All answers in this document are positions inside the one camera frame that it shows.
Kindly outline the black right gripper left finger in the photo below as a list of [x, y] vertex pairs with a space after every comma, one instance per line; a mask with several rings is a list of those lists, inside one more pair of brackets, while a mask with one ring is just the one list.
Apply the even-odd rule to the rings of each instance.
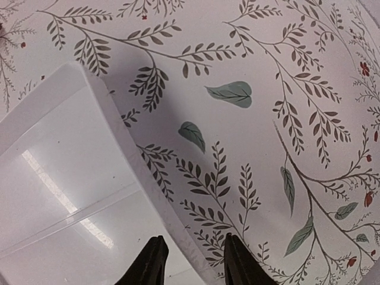
[[153, 236], [145, 244], [126, 273], [115, 285], [161, 285], [169, 248], [162, 235]]

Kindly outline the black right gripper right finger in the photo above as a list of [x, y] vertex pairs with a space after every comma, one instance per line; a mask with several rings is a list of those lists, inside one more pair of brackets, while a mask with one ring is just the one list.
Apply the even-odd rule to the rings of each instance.
[[276, 285], [237, 235], [228, 233], [224, 243], [226, 285]]

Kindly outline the white plastic compartment tray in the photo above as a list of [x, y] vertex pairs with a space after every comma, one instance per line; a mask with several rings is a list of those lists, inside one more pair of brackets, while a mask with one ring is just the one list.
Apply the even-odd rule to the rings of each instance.
[[154, 236], [166, 284], [223, 284], [104, 82], [64, 64], [1, 121], [1, 283], [115, 284]]

